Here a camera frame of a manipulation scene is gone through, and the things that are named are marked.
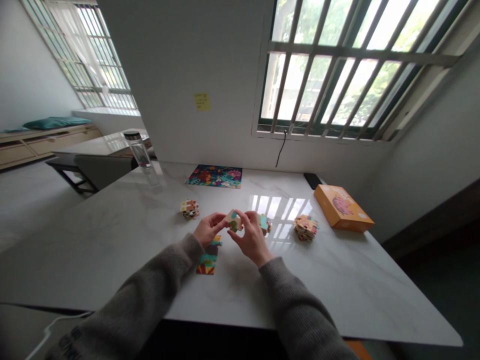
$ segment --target black phone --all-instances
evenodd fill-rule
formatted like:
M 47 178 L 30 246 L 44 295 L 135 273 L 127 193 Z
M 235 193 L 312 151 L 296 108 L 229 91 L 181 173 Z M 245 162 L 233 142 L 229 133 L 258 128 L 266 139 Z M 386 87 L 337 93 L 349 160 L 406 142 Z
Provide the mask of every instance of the black phone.
M 315 190 L 317 188 L 317 185 L 322 183 L 319 177 L 315 174 L 306 172 L 303 174 L 303 176 L 305 177 L 308 185 L 310 185 L 312 190 Z

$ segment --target bottle cap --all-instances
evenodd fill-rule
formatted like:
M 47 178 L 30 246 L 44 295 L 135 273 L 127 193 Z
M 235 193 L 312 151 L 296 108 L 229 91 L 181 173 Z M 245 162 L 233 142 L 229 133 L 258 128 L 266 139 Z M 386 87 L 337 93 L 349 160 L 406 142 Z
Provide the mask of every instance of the bottle cap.
M 138 131 L 125 131 L 123 133 L 123 136 L 127 140 L 141 140 L 142 137 L 140 136 L 140 133 Z

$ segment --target orange puzzle box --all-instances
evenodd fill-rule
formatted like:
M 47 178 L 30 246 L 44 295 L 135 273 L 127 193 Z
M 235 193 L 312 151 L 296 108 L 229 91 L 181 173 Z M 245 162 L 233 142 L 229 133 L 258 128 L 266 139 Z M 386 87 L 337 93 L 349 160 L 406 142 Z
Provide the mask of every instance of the orange puzzle box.
M 318 185 L 314 195 L 334 229 L 364 233 L 375 224 L 343 187 Z

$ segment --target gray sweater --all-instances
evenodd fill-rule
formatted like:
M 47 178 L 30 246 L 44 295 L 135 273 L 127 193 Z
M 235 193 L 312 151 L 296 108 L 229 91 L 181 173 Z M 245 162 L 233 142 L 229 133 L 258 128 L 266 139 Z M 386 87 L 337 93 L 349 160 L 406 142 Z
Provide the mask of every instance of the gray sweater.
M 181 280 L 200 261 L 192 234 L 165 248 L 130 276 L 113 298 L 53 346 L 47 359 L 132 359 L 169 310 Z M 358 359 L 329 312 L 281 257 L 260 269 L 280 339 L 291 359 Z

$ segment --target white marble table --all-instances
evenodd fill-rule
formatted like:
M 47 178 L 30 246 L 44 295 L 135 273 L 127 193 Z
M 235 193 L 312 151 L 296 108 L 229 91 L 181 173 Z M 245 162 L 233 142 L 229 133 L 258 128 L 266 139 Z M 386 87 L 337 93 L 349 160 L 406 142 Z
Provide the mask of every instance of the white marble table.
M 268 247 L 318 296 L 344 337 L 461 346 L 462 339 L 378 242 L 333 230 L 302 174 L 243 170 L 241 189 L 185 185 L 195 165 L 160 163 L 150 188 L 136 169 L 0 254 L 0 303 L 97 310 L 168 244 L 192 232 L 180 202 L 201 215 L 232 208 L 272 218 Z M 299 242 L 297 214 L 318 220 Z M 272 329 L 266 288 L 225 230 L 215 275 L 188 276 L 166 318 Z
M 53 153 L 59 157 L 61 157 L 62 154 L 109 156 L 129 147 L 129 143 L 124 137 L 124 132 L 126 131 L 138 131 L 144 141 L 149 138 L 145 129 L 130 128 L 124 131 L 114 132 L 110 135 L 80 142 L 72 146 L 63 147 L 53 151 Z

